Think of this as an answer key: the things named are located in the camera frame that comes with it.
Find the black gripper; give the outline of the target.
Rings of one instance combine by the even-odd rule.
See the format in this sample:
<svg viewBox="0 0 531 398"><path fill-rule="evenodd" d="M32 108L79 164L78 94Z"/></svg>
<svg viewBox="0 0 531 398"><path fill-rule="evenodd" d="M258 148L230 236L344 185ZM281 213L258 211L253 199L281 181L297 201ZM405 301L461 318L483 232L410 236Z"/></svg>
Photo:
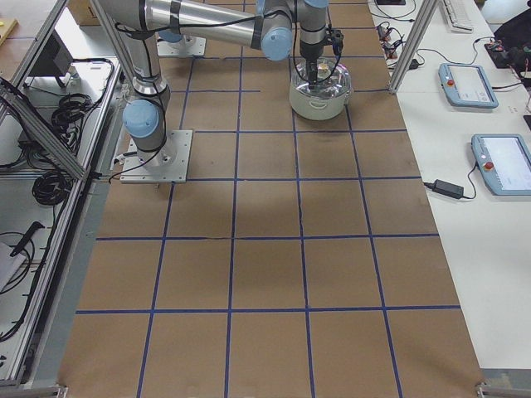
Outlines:
<svg viewBox="0 0 531 398"><path fill-rule="evenodd" d="M336 57L341 56L343 33L331 26L322 26L317 30L300 27L300 54L306 59L309 86L314 86L317 82L317 60L323 55L326 46L332 46Z"/></svg>

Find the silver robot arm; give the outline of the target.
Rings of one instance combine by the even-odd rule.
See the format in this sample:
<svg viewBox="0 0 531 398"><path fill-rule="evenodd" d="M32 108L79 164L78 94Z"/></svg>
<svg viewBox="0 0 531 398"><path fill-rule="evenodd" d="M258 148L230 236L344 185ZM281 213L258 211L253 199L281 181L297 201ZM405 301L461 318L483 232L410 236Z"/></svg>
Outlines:
<svg viewBox="0 0 531 398"><path fill-rule="evenodd" d="M319 58L326 46L340 56L343 34L326 21L326 1L258 1L254 13L238 12L196 1L95 1L101 24L121 39L121 56L133 72L137 95L125 107L123 125L137 148L141 165L166 166L176 158L169 142L166 112L171 97L162 75L157 38L185 36L224 41L261 51L270 61L282 61L300 47L306 79L321 83Z"/></svg>

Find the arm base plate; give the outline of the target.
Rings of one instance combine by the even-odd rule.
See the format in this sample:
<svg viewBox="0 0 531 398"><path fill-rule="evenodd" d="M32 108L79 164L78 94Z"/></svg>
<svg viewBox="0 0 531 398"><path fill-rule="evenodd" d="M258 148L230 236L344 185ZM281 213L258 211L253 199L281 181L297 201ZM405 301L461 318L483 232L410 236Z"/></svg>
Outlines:
<svg viewBox="0 0 531 398"><path fill-rule="evenodd" d="M171 130L156 157L146 164L151 154L140 152L124 160L125 171L119 175L122 183L183 183L187 181L192 147L192 130Z"/></svg>
<svg viewBox="0 0 531 398"><path fill-rule="evenodd" d="M158 39L158 55L162 58L188 58L204 56L207 40L201 37L184 36L180 41Z"/></svg>

